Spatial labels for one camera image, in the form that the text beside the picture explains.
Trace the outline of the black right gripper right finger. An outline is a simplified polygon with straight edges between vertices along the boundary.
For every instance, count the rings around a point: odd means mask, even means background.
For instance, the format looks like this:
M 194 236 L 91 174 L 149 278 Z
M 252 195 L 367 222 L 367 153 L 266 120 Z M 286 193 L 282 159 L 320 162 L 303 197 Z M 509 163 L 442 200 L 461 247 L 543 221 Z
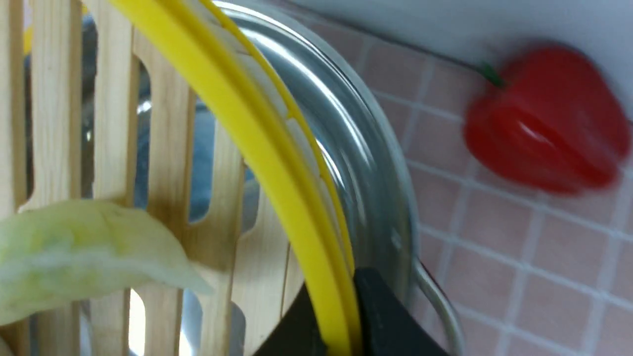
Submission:
M 411 317 L 377 270 L 358 268 L 354 282 L 367 356 L 447 355 Z

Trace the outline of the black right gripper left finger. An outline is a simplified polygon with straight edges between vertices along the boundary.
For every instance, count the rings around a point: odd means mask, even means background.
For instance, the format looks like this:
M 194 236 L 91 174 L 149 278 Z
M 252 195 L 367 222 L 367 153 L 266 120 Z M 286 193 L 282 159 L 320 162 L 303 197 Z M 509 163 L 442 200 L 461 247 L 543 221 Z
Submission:
M 303 285 L 256 356 L 325 356 L 326 344 L 319 333 L 314 307 Z

